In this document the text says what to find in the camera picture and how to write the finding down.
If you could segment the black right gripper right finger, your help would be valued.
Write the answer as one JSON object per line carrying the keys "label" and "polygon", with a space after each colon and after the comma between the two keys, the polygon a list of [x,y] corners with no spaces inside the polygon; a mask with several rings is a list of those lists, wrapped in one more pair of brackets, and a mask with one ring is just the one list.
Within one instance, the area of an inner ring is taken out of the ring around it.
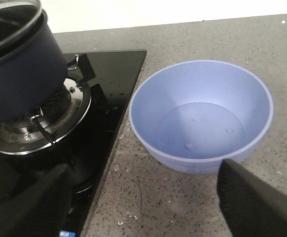
{"label": "black right gripper right finger", "polygon": [[217,176],[219,207],[234,237],[287,237],[287,195],[231,159]]}

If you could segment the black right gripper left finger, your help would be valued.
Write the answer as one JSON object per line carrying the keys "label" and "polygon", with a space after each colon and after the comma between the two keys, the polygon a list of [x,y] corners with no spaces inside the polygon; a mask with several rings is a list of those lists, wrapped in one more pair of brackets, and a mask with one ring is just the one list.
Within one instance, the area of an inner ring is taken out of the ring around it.
{"label": "black right gripper left finger", "polygon": [[71,203],[69,167],[60,164],[0,205],[0,237],[57,237]]}

